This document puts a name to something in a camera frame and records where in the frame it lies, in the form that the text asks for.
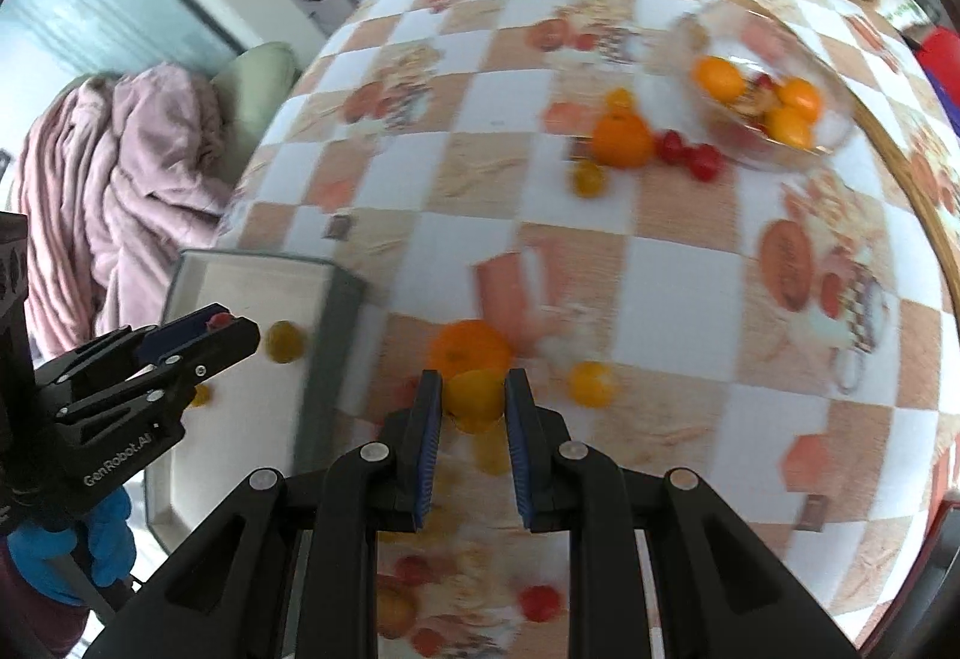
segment green cushion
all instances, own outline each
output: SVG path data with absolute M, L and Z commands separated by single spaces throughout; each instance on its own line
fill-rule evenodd
M 267 42 L 247 50 L 211 80 L 227 124 L 227 147 L 214 175 L 236 185 L 298 75 L 289 44 Z

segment tray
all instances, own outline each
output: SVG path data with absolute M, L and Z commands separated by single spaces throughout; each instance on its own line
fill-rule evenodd
M 163 320 L 219 302 L 260 325 L 301 327 L 307 352 L 271 362 L 263 345 L 208 381 L 209 404 L 184 413 L 186 437 L 146 469 L 147 526 L 166 552 L 251 471 L 324 466 L 366 282 L 330 261 L 237 251 L 181 254 Z

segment curtain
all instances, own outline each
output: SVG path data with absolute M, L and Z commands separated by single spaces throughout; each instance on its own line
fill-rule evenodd
M 4 0 L 0 22 L 80 73 L 170 61 L 214 74 L 239 52 L 184 0 Z

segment clear bowl of fruit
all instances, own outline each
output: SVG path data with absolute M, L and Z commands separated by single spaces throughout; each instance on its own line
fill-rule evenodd
M 805 171 L 853 135 L 846 85 L 775 20 L 719 1 L 665 42 L 695 118 L 736 161 Z

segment maroon sleeve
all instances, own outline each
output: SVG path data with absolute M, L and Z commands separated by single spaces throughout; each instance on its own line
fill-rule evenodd
M 66 656 L 83 636 L 89 614 L 85 607 L 46 598 L 22 579 L 13 566 L 6 539 L 0 539 L 0 607 L 29 627 L 47 651 L 58 658 Z

